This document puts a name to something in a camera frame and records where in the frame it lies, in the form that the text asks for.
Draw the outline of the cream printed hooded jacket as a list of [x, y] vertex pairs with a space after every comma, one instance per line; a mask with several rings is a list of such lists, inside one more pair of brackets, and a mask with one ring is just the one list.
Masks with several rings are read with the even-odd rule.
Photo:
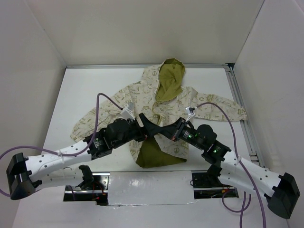
[[[245, 109], [237, 102], [213, 94], [197, 92], [193, 87], [183, 86], [185, 66], [171, 58], [162, 64], [144, 69], [140, 81], [120, 89], [112, 100], [102, 102], [83, 116], [73, 127], [71, 139], [83, 140], [98, 130], [105, 128], [120, 118], [119, 107], [130, 102], [134, 104], [136, 120], [143, 113], [158, 126], [174, 123], [179, 117], [186, 118], [186, 107], [202, 104], [196, 117], [210, 121], [238, 122], [247, 119]], [[186, 162], [189, 144], [184, 141], [173, 142], [158, 134], [144, 142], [129, 142], [129, 150], [135, 163], [142, 168], [154, 168]]]

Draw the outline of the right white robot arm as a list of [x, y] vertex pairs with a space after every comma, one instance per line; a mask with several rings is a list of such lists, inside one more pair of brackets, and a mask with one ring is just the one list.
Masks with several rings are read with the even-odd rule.
[[148, 124], [150, 136], [161, 134], [172, 141], [183, 140], [203, 151], [202, 157], [211, 164], [207, 175], [208, 183], [218, 186], [220, 183], [243, 189], [266, 199], [268, 208], [277, 216], [289, 219], [300, 197], [300, 191], [294, 176], [283, 175], [260, 167], [237, 155], [217, 140], [217, 134], [206, 124], [198, 128], [188, 127], [184, 119], [167, 126]]

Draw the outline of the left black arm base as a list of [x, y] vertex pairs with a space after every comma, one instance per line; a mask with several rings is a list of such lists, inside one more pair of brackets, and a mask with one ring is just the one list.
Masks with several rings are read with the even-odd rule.
[[110, 173], [92, 172], [87, 165], [80, 165], [78, 168], [82, 174], [82, 181], [76, 186], [65, 186], [63, 201], [92, 201], [98, 206], [108, 206]]

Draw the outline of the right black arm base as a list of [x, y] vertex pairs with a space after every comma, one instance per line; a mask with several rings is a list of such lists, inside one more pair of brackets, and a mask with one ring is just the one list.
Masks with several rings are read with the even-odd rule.
[[234, 187], [222, 184], [218, 177], [221, 168], [211, 165], [207, 171], [193, 171], [190, 185], [193, 187], [194, 199], [237, 198]]

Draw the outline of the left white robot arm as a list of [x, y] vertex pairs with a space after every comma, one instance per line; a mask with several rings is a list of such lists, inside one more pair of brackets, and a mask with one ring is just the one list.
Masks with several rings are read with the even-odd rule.
[[161, 127], [144, 114], [140, 114], [140, 120], [138, 123], [137, 120], [118, 118], [86, 139], [56, 152], [46, 151], [43, 155], [29, 157], [23, 153], [13, 155], [6, 170], [8, 196], [11, 200], [28, 197], [45, 184], [43, 177], [54, 171], [107, 156], [113, 149], [132, 140], [142, 142], [161, 131]]

